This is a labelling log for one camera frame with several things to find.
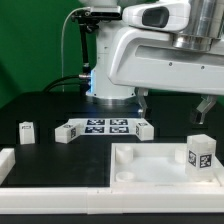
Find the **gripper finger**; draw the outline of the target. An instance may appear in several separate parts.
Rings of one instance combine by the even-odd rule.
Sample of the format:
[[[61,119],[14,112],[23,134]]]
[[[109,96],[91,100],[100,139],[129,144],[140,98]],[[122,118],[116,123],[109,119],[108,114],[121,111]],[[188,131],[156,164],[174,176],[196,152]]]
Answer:
[[[190,121],[193,124],[203,124],[206,114],[217,102],[217,96],[215,95],[202,95],[201,98],[201,103],[191,111]]]

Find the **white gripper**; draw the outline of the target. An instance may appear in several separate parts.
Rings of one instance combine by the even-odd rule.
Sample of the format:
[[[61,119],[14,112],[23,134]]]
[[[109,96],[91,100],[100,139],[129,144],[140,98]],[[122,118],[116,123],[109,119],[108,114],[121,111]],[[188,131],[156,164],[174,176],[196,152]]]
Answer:
[[[124,9],[108,77],[142,87],[135,94],[144,118],[146,88],[224,95],[224,1],[157,1]]]

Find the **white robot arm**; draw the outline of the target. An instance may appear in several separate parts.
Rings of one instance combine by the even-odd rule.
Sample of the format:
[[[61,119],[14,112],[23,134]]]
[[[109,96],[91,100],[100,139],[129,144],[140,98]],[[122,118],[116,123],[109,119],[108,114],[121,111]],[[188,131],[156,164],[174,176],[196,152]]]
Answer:
[[[114,103],[149,89],[197,93],[194,123],[224,95],[224,0],[79,0],[97,29],[93,99]]]

